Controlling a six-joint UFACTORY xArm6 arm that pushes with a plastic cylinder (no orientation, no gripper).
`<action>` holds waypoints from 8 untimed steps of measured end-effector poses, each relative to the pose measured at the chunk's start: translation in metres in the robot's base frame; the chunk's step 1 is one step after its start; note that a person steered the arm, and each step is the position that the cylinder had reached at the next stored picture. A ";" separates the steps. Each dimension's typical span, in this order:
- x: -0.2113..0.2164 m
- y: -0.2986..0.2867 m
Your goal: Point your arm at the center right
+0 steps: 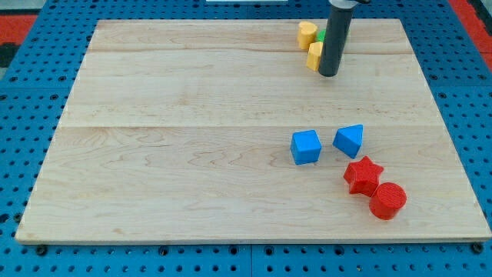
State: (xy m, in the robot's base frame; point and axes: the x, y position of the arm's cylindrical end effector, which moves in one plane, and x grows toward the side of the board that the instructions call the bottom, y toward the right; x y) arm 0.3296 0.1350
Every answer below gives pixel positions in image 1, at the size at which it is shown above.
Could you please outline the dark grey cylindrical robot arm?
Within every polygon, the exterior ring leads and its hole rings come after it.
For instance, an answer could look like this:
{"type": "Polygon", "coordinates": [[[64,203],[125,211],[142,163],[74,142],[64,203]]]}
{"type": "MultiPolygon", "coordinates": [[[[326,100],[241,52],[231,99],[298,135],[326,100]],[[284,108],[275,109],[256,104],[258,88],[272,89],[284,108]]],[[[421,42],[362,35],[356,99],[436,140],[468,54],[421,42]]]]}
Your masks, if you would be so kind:
{"type": "Polygon", "coordinates": [[[321,50],[318,72],[334,77],[340,68],[354,10],[357,5],[367,5],[371,0],[329,0],[331,10],[321,50]]]}

